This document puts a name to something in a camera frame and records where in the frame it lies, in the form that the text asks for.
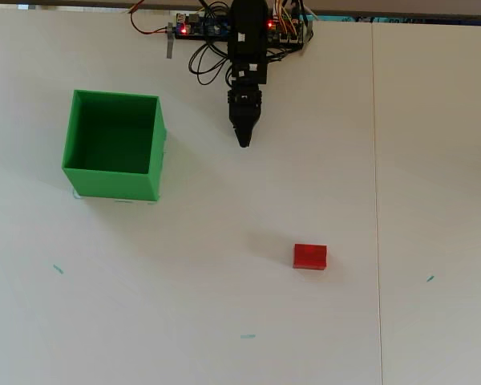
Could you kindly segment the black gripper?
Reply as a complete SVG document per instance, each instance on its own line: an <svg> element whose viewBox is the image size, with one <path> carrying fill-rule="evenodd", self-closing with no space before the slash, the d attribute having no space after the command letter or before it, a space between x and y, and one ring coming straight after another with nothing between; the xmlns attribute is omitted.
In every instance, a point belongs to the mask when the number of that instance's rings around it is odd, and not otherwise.
<svg viewBox="0 0 481 385"><path fill-rule="evenodd" d="M227 74L228 115L238 144L247 148L261 114L260 85L267 83L268 61L233 63Z"/></svg>

